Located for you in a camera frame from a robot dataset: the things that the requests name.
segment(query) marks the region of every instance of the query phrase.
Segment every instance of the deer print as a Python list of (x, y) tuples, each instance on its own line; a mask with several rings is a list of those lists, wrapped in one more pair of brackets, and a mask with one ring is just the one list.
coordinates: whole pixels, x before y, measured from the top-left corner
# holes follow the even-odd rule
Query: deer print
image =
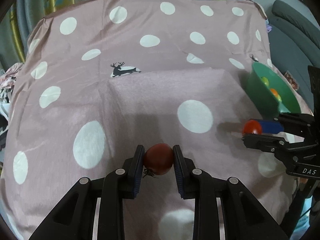
[(124, 65), (124, 62), (118, 62), (118, 65), (116, 66), (116, 63), (113, 63), (110, 65), (114, 68), (112, 77), (121, 76), (124, 74), (132, 74), (133, 72), (140, 73), (141, 71), (137, 68), (131, 68), (131, 69), (121, 69), (121, 66)]

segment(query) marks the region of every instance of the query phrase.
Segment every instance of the red tomato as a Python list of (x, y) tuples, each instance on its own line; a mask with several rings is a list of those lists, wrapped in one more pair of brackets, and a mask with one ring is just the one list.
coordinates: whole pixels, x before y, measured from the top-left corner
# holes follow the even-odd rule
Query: red tomato
[(261, 124), (256, 120), (249, 120), (245, 123), (242, 134), (254, 133), (254, 134), (262, 134)]
[(153, 145), (143, 157), (143, 165), (155, 175), (166, 174), (173, 165), (173, 150), (165, 143)]

